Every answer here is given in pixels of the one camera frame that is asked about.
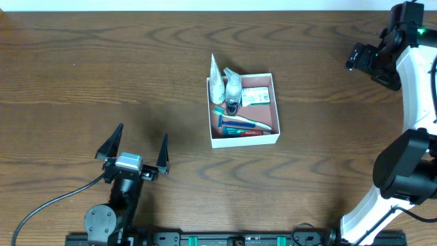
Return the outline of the white hair product tube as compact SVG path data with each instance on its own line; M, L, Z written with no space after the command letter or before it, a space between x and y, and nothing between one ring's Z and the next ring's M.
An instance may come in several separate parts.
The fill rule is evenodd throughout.
M215 105L225 101L225 84L213 54L211 54L209 98Z

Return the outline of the green toothpaste tube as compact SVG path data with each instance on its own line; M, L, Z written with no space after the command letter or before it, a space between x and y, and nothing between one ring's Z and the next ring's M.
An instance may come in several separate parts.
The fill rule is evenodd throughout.
M232 128L232 127L223 128L224 138L252 137L252 136L262 136L262 135L270 135L270 132L253 130L253 129L244 129L244 128Z

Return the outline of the blue disposable razor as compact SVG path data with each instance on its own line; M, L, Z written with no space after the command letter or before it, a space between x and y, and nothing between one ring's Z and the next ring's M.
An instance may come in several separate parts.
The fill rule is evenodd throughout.
M236 121L224 121L223 116L218 117L218 127L221 128L223 125L225 126L240 126L246 128L255 128L255 124L248 122L236 122Z

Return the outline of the green white soap box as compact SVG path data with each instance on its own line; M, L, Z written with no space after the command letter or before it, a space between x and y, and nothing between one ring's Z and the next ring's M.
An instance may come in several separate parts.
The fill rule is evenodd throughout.
M242 89L241 103L243 107L268 105L270 94L268 87L246 87Z

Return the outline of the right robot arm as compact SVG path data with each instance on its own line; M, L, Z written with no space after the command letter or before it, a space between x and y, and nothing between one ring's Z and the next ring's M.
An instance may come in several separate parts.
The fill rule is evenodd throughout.
M436 30L400 22L380 37L378 46L356 44L345 67L402 92L402 133L377 156L369 192L341 218L344 245L399 245L381 231L399 214L436 199Z

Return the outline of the clear pump bottle blue liquid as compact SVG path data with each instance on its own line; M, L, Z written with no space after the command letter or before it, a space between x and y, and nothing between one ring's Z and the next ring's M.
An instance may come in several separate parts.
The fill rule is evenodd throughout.
M225 104L228 115L236 115L242 98L242 78L229 68L224 69L227 77Z

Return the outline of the green white toothbrush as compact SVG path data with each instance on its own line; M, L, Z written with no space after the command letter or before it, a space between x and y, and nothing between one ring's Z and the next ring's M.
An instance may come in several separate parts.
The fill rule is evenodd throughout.
M225 110L223 108L221 108L221 107L214 107L212 109L212 112L217 114L217 115L221 115L221 116L223 116L225 118L229 118L229 119L232 119L232 120L239 120L241 122L254 124L256 126L262 127L264 129L267 129L267 130L272 130L272 127L267 125L267 124L264 124L264 123L261 123L261 122L257 122L255 120L250 120L250 119L244 118L244 117L239 116L239 115L227 115L225 113Z

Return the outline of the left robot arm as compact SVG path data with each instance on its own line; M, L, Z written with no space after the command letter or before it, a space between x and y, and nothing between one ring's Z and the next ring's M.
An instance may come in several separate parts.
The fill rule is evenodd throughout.
M111 184L109 201L91 207L84 218L88 245L123 245L133 241L124 236L131 230L145 181L169 173L168 135L165 135L155 166L143 164L143 157L119 153L123 124L99 147L95 158L104 161L102 179Z

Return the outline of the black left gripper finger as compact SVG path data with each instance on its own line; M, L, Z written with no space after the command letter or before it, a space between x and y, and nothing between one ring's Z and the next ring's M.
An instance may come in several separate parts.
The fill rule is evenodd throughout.
M169 173L169 155L168 155L168 134L165 134L160 147L160 152L156 162L158 171L162 174Z
M97 150L95 155L96 159L107 161L107 159L115 158L117 156L123 128L123 123L120 123L117 126L112 135Z

